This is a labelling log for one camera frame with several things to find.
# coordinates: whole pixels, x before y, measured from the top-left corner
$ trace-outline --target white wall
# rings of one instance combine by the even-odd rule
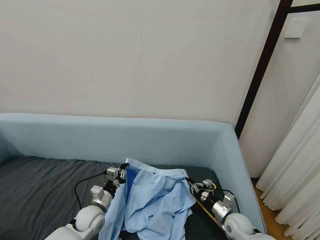
[[[0,112],[235,124],[279,0],[1,0]]]
[[[302,38],[284,39],[290,19],[304,16],[310,22]],[[319,23],[320,12],[295,13],[282,29],[240,137],[251,177],[260,176],[271,160],[320,73]]]

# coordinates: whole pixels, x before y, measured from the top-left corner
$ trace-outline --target mattress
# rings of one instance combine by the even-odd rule
[[[79,211],[75,184],[118,163],[34,156],[11,157],[0,166],[0,239],[42,240],[65,226]],[[204,167],[154,165],[160,169],[186,169],[196,181],[211,179],[220,187],[216,174]],[[82,206],[91,201],[90,189],[105,182],[99,176],[82,182],[77,192]],[[195,204],[185,223],[185,239],[227,239],[223,231]],[[121,232],[122,240],[138,240],[134,233]]]

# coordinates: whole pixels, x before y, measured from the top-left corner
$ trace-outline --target dark wooden door frame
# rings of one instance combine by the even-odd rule
[[[304,6],[291,6],[292,2],[293,0],[280,0],[279,6],[276,10],[268,37],[266,38],[259,62],[256,66],[249,90],[246,94],[238,121],[234,129],[238,139],[240,138],[246,124],[250,109],[254,103],[260,84],[264,78],[288,14],[320,11],[320,3]]]

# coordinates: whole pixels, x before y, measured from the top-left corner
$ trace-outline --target light blue shirt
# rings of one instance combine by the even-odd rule
[[[184,169],[158,169],[126,158],[126,184],[116,190],[99,240],[118,240],[120,230],[141,240],[184,240],[195,203]]]

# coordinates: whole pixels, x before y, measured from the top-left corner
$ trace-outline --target fabric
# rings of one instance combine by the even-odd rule
[[[73,219],[79,207],[74,195],[75,184],[84,178],[99,174],[108,167],[119,164],[39,158],[34,156],[12,157],[0,165],[0,239],[43,240],[55,229]],[[215,173],[205,167],[156,165],[161,169],[185,168],[196,181],[212,179],[220,184]],[[77,187],[82,206],[92,197],[89,189],[102,185],[104,176],[82,182]],[[185,238],[226,239],[223,231],[196,204],[193,214],[185,224]],[[122,231],[122,240],[138,240],[136,233]]]
[[[292,239],[320,236],[320,76],[256,187]]]
[[[184,240],[184,225],[196,202],[186,170],[158,169],[129,158],[125,162],[127,182],[117,189],[99,240],[118,240],[123,222],[141,240]]]

